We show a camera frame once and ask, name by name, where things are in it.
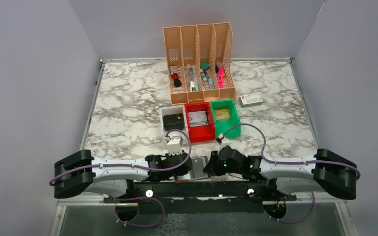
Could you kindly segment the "brown leather card holder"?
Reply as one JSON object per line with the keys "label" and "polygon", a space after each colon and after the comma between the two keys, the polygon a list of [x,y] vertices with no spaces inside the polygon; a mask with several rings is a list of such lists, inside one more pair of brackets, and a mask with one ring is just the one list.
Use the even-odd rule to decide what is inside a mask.
{"label": "brown leather card holder", "polygon": [[192,169],[183,176],[176,176],[175,183],[199,181],[211,178],[209,174],[203,172],[203,169],[206,167],[207,164],[207,156],[198,156],[192,158]]}

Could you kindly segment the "green plastic bin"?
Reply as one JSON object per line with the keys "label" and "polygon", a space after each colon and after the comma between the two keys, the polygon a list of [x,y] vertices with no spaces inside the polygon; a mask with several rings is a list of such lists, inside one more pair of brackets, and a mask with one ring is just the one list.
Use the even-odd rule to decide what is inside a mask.
{"label": "green plastic bin", "polygon": [[216,138],[240,123],[236,105],[232,99],[211,101],[210,108],[215,124]]}

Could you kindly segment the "red plastic bin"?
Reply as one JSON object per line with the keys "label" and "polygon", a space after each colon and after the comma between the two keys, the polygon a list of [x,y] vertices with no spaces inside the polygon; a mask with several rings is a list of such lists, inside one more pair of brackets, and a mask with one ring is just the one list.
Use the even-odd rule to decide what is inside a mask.
{"label": "red plastic bin", "polygon": [[[192,143],[212,141],[216,138],[215,123],[209,102],[186,104],[185,115],[189,139]],[[190,118],[196,116],[200,116],[205,124],[194,124]]]}

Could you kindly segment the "white plastic bin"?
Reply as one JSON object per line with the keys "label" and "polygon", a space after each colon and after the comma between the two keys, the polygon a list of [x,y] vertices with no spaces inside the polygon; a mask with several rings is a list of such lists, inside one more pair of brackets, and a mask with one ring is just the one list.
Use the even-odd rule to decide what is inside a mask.
{"label": "white plastic bin", "polygon": [[160,129],[162,133],[162,141],[167,143],[166,133],[172,129],[178,129],[189,135],[186,110],[184,105],[176,105],[169,107],[160,107]]}

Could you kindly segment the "peach plastic file organizer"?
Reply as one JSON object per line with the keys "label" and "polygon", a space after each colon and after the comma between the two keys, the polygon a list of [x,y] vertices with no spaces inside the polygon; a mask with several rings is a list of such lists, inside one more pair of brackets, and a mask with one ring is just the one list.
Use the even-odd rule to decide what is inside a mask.
{"label": "peach plastic file organizer", "polygon": [[[233,31],[229,22],[163,28],[168,82],[172,105],[236,99],[232,79]],[[209,70],[200,68],[209,63]],[[223,88],[218,85],[218,66],[224,67]],[[171,75],[179,74],[181,87],[174,87]],[[190,92],[190,81],[197,91]]]}

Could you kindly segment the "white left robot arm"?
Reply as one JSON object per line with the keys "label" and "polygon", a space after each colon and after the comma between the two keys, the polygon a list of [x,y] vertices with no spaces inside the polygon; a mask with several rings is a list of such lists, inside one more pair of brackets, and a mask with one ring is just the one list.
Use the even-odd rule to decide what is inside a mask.
{"label": "white left robot arm", "polygon": [[78,196],[83,192],[120,197],[126,194],[129,181],[160,182],[172,176],[183,176],[192,169],[190,155],[148,155],[134,160],[107,160],[80,150],[54,164],[49,181],[56,199]]}

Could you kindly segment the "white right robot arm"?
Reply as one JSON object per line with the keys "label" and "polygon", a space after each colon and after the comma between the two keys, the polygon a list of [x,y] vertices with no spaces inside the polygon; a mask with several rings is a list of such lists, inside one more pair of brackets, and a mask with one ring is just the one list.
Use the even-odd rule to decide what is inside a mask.
{"label": "white right robot arm", "polygon": [[239,174],[257,182],[273,179],[276,190],[285,195],[324,191],[343,200],[356,199],[357,180],[361,176],[355,163],[323,148],[314,155],[287,159],[246,156],[225,146],[212,151],[203,172],[211,176]]}

